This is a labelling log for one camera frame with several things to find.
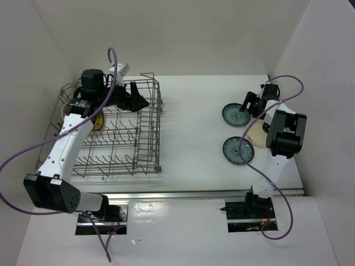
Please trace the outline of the yellow patterned plate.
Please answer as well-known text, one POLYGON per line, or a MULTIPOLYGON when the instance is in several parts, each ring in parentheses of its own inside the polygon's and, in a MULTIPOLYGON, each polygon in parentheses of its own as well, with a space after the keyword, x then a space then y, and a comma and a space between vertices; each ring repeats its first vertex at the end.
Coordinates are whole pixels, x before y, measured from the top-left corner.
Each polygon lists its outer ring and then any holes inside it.
POLYGON ((92 131, 100 131, 104 127, 104 124, 105 124, 105 118, 104 118, 104 114, 101 112, 97 115, 95 119, 95 123, 92 128, 92 131))

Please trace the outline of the cream plate with characters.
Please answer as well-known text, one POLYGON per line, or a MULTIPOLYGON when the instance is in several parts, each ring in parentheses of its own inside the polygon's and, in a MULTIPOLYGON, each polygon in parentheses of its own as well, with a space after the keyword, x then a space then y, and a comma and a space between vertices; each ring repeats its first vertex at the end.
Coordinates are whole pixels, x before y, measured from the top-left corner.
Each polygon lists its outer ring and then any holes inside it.
POLYGON ((65 103, 63 106, 62 106, 62 109, 61 109, 61 115, 62 115, 62 119, 64 120, 64 117, 66 116, 66 109, 67 109, 67 106, 68 106, 68 103, 65 103))

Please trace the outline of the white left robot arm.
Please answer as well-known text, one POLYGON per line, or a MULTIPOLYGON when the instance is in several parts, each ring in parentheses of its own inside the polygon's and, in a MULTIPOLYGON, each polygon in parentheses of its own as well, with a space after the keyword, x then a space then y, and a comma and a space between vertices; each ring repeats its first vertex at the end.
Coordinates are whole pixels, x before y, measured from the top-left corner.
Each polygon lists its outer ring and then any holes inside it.
POLYGON ((81 86, 65 108, 59 138, 36 174, 28 174, 24 179, 35 207, 64 213, 86 211, 100 222, 114 211, 107 196, 82 192, 70 181, 78 153, 102 108, 115 105, 137 112, 149 106, 135 82, 130 83, 131 91, 126 91, 124 76, 128 71, 127 65, 119 64, 118 70, 110 69, 109 75, 99 69, 82 72, 81 86))

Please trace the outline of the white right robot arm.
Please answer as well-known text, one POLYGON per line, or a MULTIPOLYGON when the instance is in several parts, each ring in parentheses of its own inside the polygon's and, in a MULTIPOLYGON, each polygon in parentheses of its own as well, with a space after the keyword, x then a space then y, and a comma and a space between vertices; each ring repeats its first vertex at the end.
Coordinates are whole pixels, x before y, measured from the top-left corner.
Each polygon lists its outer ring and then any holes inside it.
POLYGON ((279 95, 276 84, 263 84, 258 94, 251 91, 246 94, 240 108, 256 119, 252 124, 263 119, 270 126, 265 141, 266 162, 262 170, 252 168, 261 177, 251 186, 242 205, 244 214, 250 218, 269 208, 281 171, 303 145, 307 116, 289 109, 279 95))

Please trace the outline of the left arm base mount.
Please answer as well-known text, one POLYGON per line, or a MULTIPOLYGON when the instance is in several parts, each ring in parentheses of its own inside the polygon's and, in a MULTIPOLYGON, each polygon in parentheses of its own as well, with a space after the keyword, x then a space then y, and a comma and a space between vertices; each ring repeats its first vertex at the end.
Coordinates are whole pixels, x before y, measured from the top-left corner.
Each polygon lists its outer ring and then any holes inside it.
MULTIPOLYGON (((88 211, 88 215, 95 223, 100 234, 109 235, 111 232, 117 235, 126 234, 129 210, 128 203, 119 202, 119 204, 110 207, 110 211, 105 215, 91 211, 88 211)), ((77 219, 75 235, 90 236, 95 234, 96 232, 90 219, 80 213, 77 219)))

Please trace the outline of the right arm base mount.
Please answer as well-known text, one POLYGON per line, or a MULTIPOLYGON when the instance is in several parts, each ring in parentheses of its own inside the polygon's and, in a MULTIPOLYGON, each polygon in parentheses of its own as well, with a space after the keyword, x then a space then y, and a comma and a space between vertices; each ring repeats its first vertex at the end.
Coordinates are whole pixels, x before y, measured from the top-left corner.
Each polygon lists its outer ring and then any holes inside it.
POLYGON ((245 210, 243 202, 225 202, 220 211, 226 214, 229 233, 259 232, 264 225, 266 226, 265 231, 278 230, 273 206, 265 211, 249 214, 245 210))

